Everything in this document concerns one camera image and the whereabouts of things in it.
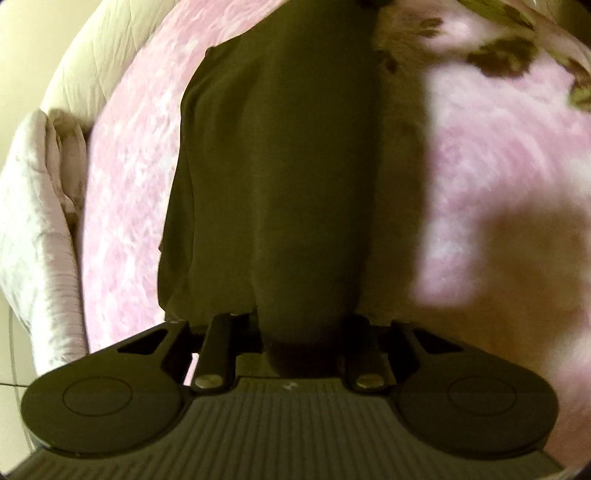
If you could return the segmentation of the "dark brown long-sleeve shirt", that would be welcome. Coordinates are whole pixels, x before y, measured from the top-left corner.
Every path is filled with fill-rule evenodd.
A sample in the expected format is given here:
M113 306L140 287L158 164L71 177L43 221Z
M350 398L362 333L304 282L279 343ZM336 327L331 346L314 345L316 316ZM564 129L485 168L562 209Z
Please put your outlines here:
M423 213L420 20L288 1L208 49L181 100L157 295L192 325L256 313L273 367L318 374L376 315L378 249L409 279Z

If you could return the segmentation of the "pink floral bed blanket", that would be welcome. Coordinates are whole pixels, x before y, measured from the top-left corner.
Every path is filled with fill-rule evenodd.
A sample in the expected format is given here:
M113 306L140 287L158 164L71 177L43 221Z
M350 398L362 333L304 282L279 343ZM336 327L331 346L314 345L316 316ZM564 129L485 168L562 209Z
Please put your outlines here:
M180 101L208 47L273 1L182 1L95 123L81 237L88 346L163 319L158 246ZM389 155L363 312L410 318L545 376L549 439L590 458L590 52L527 1L398 1L388 53Z

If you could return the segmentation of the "white folded quilt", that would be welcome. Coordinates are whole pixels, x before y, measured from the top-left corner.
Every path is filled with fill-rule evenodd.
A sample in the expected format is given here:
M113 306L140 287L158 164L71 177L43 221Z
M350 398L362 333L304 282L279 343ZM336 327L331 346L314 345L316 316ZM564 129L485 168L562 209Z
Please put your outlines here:
M30 335L38 375L87 355L76 237L87 142L172 1L103 1L62 57L1 170L1 292Z

